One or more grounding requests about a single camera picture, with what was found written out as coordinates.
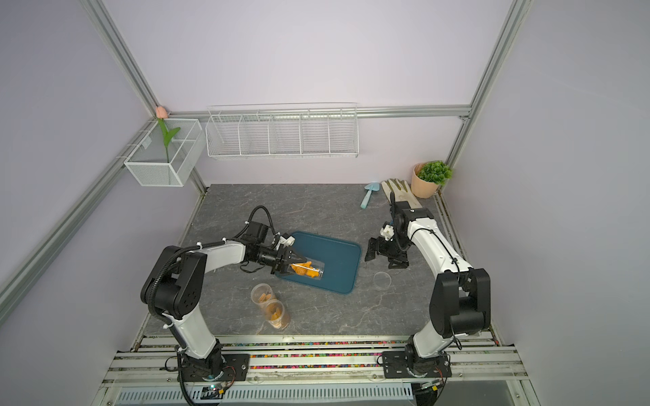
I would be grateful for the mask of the clear jar with cookies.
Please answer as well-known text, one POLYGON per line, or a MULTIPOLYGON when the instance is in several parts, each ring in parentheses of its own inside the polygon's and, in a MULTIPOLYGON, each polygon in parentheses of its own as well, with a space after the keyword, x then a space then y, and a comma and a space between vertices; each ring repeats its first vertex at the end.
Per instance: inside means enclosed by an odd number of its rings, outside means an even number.
POLYGON ((319 280, 323 277, 325 265, 323 262, 307 259, 304 262, 289 264, 288 271, 300 277, 319 280))

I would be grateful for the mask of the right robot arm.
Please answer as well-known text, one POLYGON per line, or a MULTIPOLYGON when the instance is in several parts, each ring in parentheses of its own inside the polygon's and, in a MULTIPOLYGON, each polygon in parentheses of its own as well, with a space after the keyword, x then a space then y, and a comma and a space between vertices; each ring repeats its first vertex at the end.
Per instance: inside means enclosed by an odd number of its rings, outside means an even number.
POLYGON ((450 376, 446 350, 459 338, 489 330, 491 326, 491 278, 472 266, 443 237, 433 214, 413 208, 389 195, 391 220, 377 238, 370 238, 365 260, 381 255, 390 269, 409 267, 408 250, 418 248, 435 278, 428 306, 429 321, 398 353, 382 355, 385 376, 416 378, 450 376))

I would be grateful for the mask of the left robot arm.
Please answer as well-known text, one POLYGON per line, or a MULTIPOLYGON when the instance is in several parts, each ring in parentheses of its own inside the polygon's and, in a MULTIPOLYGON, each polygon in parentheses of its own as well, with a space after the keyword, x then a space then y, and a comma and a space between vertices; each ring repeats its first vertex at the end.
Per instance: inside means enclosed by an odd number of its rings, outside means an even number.
POLYGON ((257 263, 272 274, 287 275, 311 261, 295 250, 294 236, 274 227, 269 209, 256 206, 235 236, 210 243, 162 250, 140 291, 149 315, 171 331, 179 348, 178 369, 182 377, 193 369, 205 381, 218 381, 228 365, 220 341, 201 314, 200 301, 205 275, 233 265, 257 263))

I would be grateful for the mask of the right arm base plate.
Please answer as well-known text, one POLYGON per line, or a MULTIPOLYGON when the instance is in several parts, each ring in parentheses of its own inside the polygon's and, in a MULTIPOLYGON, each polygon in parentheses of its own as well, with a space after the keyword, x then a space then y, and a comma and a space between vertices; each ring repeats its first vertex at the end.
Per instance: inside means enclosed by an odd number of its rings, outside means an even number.
POLYGON ((445 355, 421 358, 405 349, 384 351, 377 357, 387 379, 449 378, 451 363, 445 355))

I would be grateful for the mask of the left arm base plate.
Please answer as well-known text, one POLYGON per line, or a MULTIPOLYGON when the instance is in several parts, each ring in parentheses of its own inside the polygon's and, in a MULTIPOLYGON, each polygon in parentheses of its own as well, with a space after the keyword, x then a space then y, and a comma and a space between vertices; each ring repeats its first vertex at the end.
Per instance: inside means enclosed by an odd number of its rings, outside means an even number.
POLYGON ((250 361, 250 355, 244 353, 220 353, 209 360, 182 355, 178 368, 185 382, 243 382, 250 361))

